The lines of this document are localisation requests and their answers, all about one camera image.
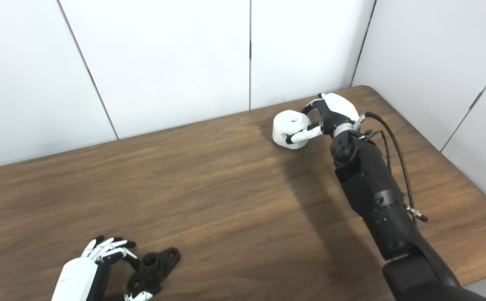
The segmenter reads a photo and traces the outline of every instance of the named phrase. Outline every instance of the white cylindrical object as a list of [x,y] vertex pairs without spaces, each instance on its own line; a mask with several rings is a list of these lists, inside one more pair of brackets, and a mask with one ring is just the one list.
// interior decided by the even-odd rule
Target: white cylindrical object
[[301,148],[308,143],[307,140],[288,144],[286,143],[286,137],[288,135],[297,133],[298,131],[306,128],[308,125],[310,125],[310,118],[303,113],[292,110],[280,112],[273,120],[273,140],[278,145],[290,149]]

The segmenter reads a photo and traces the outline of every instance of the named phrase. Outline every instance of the wire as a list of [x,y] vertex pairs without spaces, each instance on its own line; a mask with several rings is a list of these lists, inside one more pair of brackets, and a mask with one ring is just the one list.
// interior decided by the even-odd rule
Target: wire
[[[405,177],[405,184],[407,186],[407,194],[409,195],[409,205],[412,209],[415,209],[414,207],[414,197],[412,196],[412,188],[410,184],[410,179],[409,179],[409,172],[407,171],[407,166],[405,164],[405,158],[403,158],[403,153],[401,152],[401,148],[399,147],[399,143],[397,142],[396,136],[392,132],[392,129],[386,122],[377,114],[371,113],[371,112],[366,112],[365,113],[366,117],[373,118],[380,122],[386,128],[386,131],[388,131],[388,135],[390,135],[390,138],[392,139],[392,142],[394,143],[394,146],[396,147],[397,155],[399,156],[399,161],[401,162],[401,168],[403,169],[403,176]],[[417,227],[417,220],[416,217],[412,216],[412,222],[416,225]]]
[[384,140],[384,149],[386,149],[386,165],[388,166],[388,169],[392,171],[392,166],[390,164],[390,149],[388,148],[388,141],[386,140],[386,136],[384,135],[383,131],[376,131],[371,133],[368,136],[368,139],[371,140],[375,135],[381,134],[382,140]]

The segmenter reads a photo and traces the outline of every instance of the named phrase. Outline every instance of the robotic hand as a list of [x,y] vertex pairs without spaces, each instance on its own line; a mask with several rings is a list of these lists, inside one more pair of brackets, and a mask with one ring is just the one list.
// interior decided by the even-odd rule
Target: robotic hand
[[[321,120],[306,126],[310,123],[306,114],[312,109],[318,110]],[[302,112],[297,113],[301,116],[290,111],[288,120],[278,120],[287,116],[283,113],[278,114],[274,121],[273,139],[277,144],[293,149],[320,135],[329,135],[333,139],[330,151],[335,175],[351,208],[362,217],[383,259],[388,261],[383,267],[383,274],[396,300],[486,300],[460,287],[448,265],[417,230],[416,220],[426,222],[428,219],[414,209],[402,153],[382,118],[371,112],[359,116],[352,103],[333,93],[320,94],[319,99],[311,101]],[[388,166],[371,140],[376,132],[359,131],[366,117],[379,121],[396,147],[407,184],[409,206],[405,204],[404,194],[392,176],[386,140]],[[278,125],[294,120],[307,122],[295,132],[290,128],[290,132],[281,133],[282,128]]]
[[91,240],[80,257],[67,262],[51,301],[102,301],[111,265],[128,261],[136,271],[128,281],[128,293],[107,301],[147,301],[161,291],[159,284],[180,261],[176,248],[161,253],[148,253],[141,260],[129,248],[136,244],[121,237]]

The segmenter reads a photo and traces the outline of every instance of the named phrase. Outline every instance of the black arm segment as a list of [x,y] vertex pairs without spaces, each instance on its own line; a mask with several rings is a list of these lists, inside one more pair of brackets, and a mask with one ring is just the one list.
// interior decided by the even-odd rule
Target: black arm segment
[[344,131],[333,139],[330,150],[351,208],[366,223],[382,257],[390,260],[383,273],[396,300],[453,300],[429,295],[419,299],[419,293],[425,292],[420,288],[429,286],[447,293],[462,292],[465,295],[450,295],[460,300],[486,300],[460,287],[448,265],[417,230],[399,185],[372,141],[358,131]]

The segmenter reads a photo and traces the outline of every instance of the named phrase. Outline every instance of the wooden table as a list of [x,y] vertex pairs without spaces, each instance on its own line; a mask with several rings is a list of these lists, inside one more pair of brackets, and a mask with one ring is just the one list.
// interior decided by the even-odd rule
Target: wooden table
[[[338,94],[389,122],[430,218],[421,231],[462,284],[485,278],[486,196],[371,88]],[[271,140],[275,114],[310,99],[1,166],[0,301],[49,300],[63,264],[99,234],[138,242],[139,255],[180,249],[158,301],[391,300],[330,138],[292,151]],[[117,263],[107,295],[130,275]]]

